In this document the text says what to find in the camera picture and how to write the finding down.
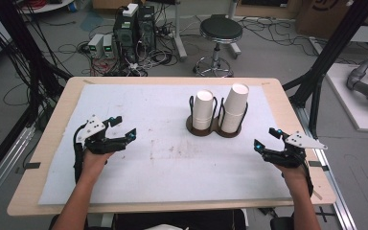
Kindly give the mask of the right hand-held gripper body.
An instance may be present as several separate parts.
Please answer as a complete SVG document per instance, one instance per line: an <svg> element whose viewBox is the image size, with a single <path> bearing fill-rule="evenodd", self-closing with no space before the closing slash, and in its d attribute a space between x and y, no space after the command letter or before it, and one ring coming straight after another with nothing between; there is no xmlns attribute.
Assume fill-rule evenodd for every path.
<svg viewBox="0 0 368 230"><path fill-rule="evenodd" d="M325 144L300 131L287 134L287 139L283 143L283 150L274 150L265 147L264 152L261 153L263 160L286 168L297 168L305 163L307 156L305 149L326 150L328 148Z"/></svg>

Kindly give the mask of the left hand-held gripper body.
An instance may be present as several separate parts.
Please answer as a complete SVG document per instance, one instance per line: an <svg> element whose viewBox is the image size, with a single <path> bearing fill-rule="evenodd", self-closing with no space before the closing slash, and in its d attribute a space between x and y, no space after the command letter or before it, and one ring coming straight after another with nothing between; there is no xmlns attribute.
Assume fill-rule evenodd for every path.
<svg viewBox="0 0 368 230"><path fill-rule="evenodd" d="M105 154L126 148L128 143L123 141L123 137L106 137L108 127L104 126L104 121L101 121L98 116L92 115L85 124L75 131L76 155L82 155L85 149L95 154Z"/></svg>

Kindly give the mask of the tall stack of paper cups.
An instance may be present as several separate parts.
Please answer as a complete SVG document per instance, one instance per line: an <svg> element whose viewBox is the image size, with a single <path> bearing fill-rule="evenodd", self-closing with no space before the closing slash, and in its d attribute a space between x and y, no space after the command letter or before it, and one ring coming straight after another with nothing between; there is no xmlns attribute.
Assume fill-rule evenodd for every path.
<svg viewBox="0 0 368 230"><path fill-rule="evenodd" d="M223 104L220 129L226 133L234 133L238 130L248 99L249 88L243 83L234 83Z"/></svg>

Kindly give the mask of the dark double cup holder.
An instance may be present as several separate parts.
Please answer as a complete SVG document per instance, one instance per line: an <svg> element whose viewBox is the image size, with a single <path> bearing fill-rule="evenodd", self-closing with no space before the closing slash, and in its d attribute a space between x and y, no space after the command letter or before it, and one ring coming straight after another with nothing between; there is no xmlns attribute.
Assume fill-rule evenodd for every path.
<svg viewBox="0 0 368 230"><path fill-rule="evenodd" d="M226 111L226 108L223 104L223 99L220 100L220 105L218 105L217 98L213 97L212 118L210 120L209 126L205 129L196 129L193 125L194 105L195 97L191 96L189 99L190 116L186 120L186 128L194 136L203 137L208 136L212 132L215 132L217 135L223 138L234 138L241 133L242 122L248 110L248 103L245 104L245 108L243 110L243 113L241 114L240 119L235 122L236 128L232 132L226 132L225 130L223 130L225 122L229 121L229 113Z"/></svg>

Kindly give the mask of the person's right hand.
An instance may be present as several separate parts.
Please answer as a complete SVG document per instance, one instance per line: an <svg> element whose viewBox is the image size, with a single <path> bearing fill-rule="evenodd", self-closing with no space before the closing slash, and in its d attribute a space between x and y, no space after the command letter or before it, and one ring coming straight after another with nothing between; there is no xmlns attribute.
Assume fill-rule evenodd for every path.
<svg viewBox="0 0 368 230"><path fill-rule="evenodd" d="M276 165L276 168L282 173L283 178L289 187L303 186L307 184L306 173L301 166L297 168L286 168Z"/></svg>

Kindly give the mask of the person's left hand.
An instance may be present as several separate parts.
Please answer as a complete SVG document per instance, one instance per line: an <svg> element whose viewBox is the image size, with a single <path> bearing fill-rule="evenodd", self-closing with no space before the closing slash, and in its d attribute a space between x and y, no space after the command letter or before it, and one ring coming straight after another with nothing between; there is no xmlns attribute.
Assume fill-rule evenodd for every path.
<svg viewBox="0 0 368 230"><path fill-rule="evenodd" d="M112 152L105 154L95 154L88 149L84 153L80 179L86 183L95 183L101 175L107 160L112 155Z"/></svg>

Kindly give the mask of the white table mat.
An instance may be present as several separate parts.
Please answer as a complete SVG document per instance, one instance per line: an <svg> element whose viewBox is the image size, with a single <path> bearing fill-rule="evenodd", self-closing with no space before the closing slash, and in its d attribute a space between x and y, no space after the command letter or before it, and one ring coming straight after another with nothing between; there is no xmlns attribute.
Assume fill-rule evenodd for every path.
<svg viewBox="0 0 368 230"><path fill-rule="evenodd" d="M271 149L283 143L269 135L276 122L265 92L249 89L248 110L234 138L197 137L186 128L189 99L197 85L89 84L63 133L39 199L63 204L74 186L73 135L93 115L122 122L110 138L137 131L125 150L114 153L97 181L94 204L167 203L288 198L279 171L254 151L259 140Z"/></svg>

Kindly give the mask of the short stack of paper cups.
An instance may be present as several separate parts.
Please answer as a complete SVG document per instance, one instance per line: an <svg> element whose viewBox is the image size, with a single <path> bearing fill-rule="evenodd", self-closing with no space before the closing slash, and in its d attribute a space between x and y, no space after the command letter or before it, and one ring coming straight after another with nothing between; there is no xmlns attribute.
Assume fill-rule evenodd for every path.
<svg viewBox="0 0 368 230"><path fill-rule="evenodd" d="M209 90L200 90L196 93L193 106L193 127L198 130L207 129L213 116L214 95Z"/></svg>

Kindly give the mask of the grey bench power supply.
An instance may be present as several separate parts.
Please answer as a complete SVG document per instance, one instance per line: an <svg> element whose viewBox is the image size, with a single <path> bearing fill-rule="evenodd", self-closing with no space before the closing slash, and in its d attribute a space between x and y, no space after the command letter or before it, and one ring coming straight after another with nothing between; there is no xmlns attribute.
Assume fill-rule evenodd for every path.
<svg viewBox="0 0 368 230"><path fill-rule="evenodd" d="M114 58L114 48L111 34L105 34L103 36L103 54L106 58Z"/></svg>
<svg viewBox="0 0 368 230"><path fill-rule="evenodd" d="M104 53L104 36L95 34L89 41L88 48L92 58L100 58Z"/></svg>

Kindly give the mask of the white floor platform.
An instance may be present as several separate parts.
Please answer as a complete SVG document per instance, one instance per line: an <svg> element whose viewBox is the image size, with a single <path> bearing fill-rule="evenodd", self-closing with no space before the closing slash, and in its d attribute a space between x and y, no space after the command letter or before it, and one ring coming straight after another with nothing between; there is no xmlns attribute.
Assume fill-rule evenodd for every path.
<svg viewBox="0 0 368 230"><path fill-rule="evenodd" d="M355 68L357 66L353 64L335 63L327 73L327 80L356 130L368 131L368 100L346 86L348 76Z"/></svg>

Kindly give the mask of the black computer tower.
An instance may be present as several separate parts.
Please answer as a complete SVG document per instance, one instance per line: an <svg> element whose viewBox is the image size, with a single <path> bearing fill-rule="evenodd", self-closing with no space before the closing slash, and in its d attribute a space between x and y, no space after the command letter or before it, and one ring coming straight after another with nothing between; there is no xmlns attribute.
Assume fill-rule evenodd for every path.
<svg viewBox="0 0 368 230"><path fill-rule="evenodd" d="M140 51L148 54L156 49L155 10L154 6L138 5L138 10L133 16L123 16L123 10L127 6L119 8L113 33L120 61L137 63Z"/></svg>

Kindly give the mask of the person's dark clothing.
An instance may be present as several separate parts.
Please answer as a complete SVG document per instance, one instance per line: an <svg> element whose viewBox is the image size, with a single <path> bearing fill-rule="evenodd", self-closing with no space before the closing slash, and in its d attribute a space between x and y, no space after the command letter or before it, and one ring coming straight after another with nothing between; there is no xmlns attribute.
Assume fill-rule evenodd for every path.
<svg viewBox="0 0 368 230"><path fill-rule="evenodd" d="M77 230L146 230L161 224L189 230L246 230L240 209L119 214L111 229L84 223Z"/></svg>

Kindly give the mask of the white table leg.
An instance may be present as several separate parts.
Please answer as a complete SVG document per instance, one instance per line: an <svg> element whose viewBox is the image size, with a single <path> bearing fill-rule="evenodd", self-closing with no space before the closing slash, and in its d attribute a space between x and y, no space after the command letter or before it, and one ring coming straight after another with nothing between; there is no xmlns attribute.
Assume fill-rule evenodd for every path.
<svg viewBox="0 0 368 230"><path fill-rule="evenodd" d="M184 61L187 58L187 52L180 36L180 3L180 0L174 0L174 31L172 34L179 60Z"/></svg>

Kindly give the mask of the white box device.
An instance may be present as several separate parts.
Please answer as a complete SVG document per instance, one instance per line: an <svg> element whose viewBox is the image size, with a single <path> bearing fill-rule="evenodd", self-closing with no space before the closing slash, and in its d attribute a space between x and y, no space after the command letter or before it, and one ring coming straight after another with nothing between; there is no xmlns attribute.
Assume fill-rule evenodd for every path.
<svg viewBox="0 0 368 230"><path fill-rule="evenodd" d="M137 4L129 4L125 10L123 10L123 16L133 16L138 10L138 5Z"/></svg>

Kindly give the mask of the black round stool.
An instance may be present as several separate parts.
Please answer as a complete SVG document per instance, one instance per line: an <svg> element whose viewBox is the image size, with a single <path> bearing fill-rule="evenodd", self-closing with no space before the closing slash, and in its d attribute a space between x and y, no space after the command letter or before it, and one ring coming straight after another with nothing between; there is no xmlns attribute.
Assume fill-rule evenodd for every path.
<svg viewBox="0 0 368 230"><path fill-rule="evenodd" d="M219 56L221 45L232 45L242 38L242 26L225 15L212 15L199 26L200 35L215 43L213 53L202 57L193 72L201 77L231 78L233 70L227 60Z"/></svg>

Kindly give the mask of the brown cardboard box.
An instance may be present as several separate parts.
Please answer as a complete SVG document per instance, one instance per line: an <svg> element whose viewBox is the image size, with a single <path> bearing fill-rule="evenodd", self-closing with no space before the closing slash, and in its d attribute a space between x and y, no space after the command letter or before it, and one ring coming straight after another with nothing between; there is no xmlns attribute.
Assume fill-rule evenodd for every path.
<svg viewBox="0 0 368 230"><path fill-rule="evenodd" d="M355 0L303 0L295 30L299 35L330 38Z"/></svg>

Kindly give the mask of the aluminium frame rail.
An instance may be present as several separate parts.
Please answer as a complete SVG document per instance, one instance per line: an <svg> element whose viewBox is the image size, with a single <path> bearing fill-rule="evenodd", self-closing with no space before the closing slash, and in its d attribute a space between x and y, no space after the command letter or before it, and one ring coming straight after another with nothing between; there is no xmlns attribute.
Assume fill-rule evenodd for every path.
<svg viewBox="0 0 368 230"><path fill-rule="evenodd" d="M35 127L24 127L15 139L4 151L3 159L0 161L0 187L3 185L23 151L35 135Z"/></svg>
<svg viewBox="0 0 368 230"><path fill-rule="evenodd" d="M294 112L304 130L304 132L312 137L313 134L309 129L309 115L305 108L299 108L295 105L293 106ZM323 149L313 149L313 154L316 157L316 160L321 163L322 172L325 174L329 187L332 189L333 194L335 195L335 202L332 204L333 212L338 220L338 225L342 230L357 230L357 226L354 222L354 219L351 215L351 212L347 206L347 203L344 200L343 194L341 193L339 186L334 177L331 165L327 159L325 151Z"/></svg>

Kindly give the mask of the black metal frame post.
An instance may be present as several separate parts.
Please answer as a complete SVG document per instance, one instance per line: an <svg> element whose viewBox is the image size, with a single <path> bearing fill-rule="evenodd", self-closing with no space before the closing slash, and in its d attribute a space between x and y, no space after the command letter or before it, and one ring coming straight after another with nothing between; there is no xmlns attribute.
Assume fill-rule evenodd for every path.
<svg viewBox="0 0 368 230"><path fill-rule="evenodd" d="M285 91L297 86L289 101L298 109L304 108L308 98L311 98L307 127L314 138L317 138L317 118L323 79L367 17L368 0L354 0L309 71L283 85Z"/></svg>
<svg viewBox="0 0 368 230"><path fill-rule="evenodd" d="M41 84L48 96L59 96L64 87L57 77L68 81L71 75L57 68L42 55L12 0L0 0L0 22L29 62L31 91L37 92Z"/></svg>

